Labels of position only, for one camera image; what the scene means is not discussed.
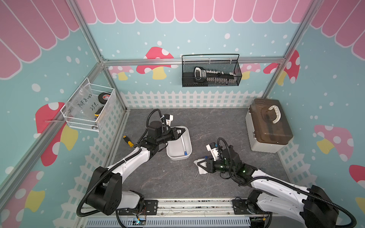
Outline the white wiping cloth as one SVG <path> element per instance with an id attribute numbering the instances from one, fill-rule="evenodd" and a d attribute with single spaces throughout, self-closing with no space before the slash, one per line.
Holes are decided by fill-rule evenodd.
<path id="1" fill-rule="evenodd" d="M 198 172 L 200 175 L 208 173 L 205 169 L 202 168 L 202 167 L 204 168 L 207 167 L 205 159 L 197 159 L 194 161 L 194 164 L 198 167 Z"/>

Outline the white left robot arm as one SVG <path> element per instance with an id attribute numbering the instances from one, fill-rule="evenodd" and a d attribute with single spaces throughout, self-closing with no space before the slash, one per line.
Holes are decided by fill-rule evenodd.
<path id="1" fill-rule="evenodd" d="M 170 141 L 179 140 L 185 131 L 185 128 L 170 127 L 160 121 L 151 122 L 128 156 L 113 165 L 100 166 L 94 170 L 86 193 L 76 209 L 77 216 L 87 217 L 97 213 L 112 215 L 120 210 L 141 214 L 145 209 L 144 196 L 136 191 L 123 191 L 124 181 L 161 151 L 161 145 L 166 147 Z"/>

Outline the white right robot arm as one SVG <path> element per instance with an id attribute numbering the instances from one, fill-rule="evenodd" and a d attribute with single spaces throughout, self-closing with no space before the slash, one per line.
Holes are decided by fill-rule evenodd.
<path id="1" fill-rule="evenodd" d="M 195 162 L 200 173 L 227 174 L 239 186 L 252 187 L 253 191 L 243 201 L 243 207 L 249 214 L 266 212 L 270 217 L 278 214 L 294 219 L 307 228 L 338 228 L 337 219 L 342 212 L 350 218 L 345 228 L 357 225 L 356 218 L 333 203 L 322 188 L 316 185 L 306 188 L 272 177 L 242 162 L 231 145 L 223 149 L 211 143 L 207 149 L 211 157 Z"/>

